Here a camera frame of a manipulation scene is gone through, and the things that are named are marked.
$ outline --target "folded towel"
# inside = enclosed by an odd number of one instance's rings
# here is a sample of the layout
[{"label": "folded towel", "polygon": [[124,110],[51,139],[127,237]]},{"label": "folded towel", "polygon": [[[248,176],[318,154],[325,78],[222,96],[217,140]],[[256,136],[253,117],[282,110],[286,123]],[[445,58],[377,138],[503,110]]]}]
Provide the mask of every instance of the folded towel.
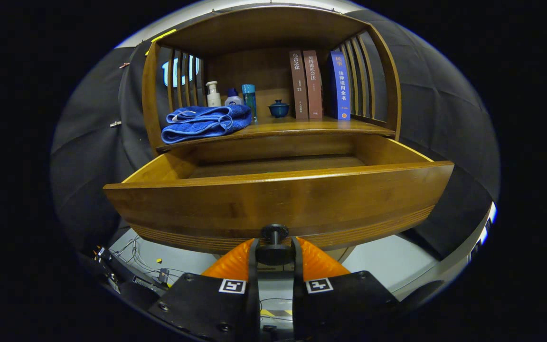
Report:
[{"label": "folded towel", "polygon": [[241,104],[223,107],[189,106],[179,108],[166,116],[171,125],[161,131],[165,143],[222,136],[241,130],[250,124],[249,106]]}]

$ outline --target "blue book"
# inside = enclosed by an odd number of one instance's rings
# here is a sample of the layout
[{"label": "blue book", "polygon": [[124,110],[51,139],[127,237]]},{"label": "blue book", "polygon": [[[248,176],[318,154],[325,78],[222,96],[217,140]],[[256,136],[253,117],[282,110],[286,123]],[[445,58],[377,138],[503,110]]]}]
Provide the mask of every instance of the blue book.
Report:
[{"label": "blue book", "polygon": [[349,103],[349,79],[343,53],[338,51],[330,52],[332,61],[332,74],[330,76],[330,111],[333,117],[339,120],[349,120],[351,110]]}]

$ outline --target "book spine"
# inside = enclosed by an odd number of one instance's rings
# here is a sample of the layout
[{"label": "book spine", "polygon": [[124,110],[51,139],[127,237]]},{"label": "book spine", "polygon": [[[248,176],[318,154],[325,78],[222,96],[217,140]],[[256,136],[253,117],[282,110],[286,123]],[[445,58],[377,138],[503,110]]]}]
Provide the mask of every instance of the book spine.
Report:
[{"label": "book spine", "polygon": [[322,84],[318,59],[314,50],[303,52],[305,74],[308,85],[308,105],[310,119],[322,119]]},{"label": "book spine", "polygon": [[291,57],[292,87],[295,93],[295,117],[308,119],[308,89],[305,83],[301,50],[291,51],[289,55]]},{"label": "book spine", "polygon": [[351,111],[349,107],[350,95],[349,95],[349,82],[347,80],[347,64],[343,53],[338,51],[330,52],[330,60],[332,60],[332,89],[336,91],[333,95],[336,97],[336,101],[332,106],[332,110],[335,117],[339,120],[349,120]]}]

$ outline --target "cabinet top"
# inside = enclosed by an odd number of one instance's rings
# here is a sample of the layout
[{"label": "cabinet top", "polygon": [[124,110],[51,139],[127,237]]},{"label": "cabinet top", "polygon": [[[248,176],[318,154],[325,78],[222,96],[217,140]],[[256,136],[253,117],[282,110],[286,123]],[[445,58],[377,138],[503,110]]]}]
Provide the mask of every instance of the cabinet top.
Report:
[{"label": "cabinet top", "polygon": [[367,27],[366,22],[324,9],[256,7],[206,18],[155,43],[198,58],[255,48],[332,49]]}]

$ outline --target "teal bottle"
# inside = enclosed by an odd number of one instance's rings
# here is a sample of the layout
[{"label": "teal bottle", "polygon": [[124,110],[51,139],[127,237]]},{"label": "teal bottle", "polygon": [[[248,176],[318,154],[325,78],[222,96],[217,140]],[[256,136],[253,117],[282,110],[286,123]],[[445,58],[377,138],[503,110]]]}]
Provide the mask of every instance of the teal bottle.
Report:
[{"label": "teal bottle", "polygon": [[256,96],[255,85],[242,85],[242,96],[244,96],[244,104],[250,107],[252,112],[252,122],[256,123]]}]

